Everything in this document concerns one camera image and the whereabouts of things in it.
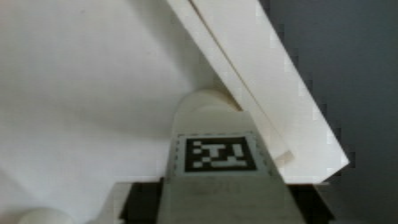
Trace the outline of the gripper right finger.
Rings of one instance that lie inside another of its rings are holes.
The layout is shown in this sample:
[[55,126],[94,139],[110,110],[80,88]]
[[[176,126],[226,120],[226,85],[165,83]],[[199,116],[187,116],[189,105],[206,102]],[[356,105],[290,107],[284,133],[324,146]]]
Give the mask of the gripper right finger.
[[315,186],[309,184],[290,184],[288,188],[304,216],[306,224],[329,224],[336,219],[336,216]]

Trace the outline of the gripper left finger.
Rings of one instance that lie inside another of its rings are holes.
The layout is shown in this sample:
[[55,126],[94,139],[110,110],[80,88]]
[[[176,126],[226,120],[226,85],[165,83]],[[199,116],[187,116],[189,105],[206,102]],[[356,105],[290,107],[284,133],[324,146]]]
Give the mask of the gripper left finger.
[[110,224],[157,224],[162,182],[119,182],[109,198]]

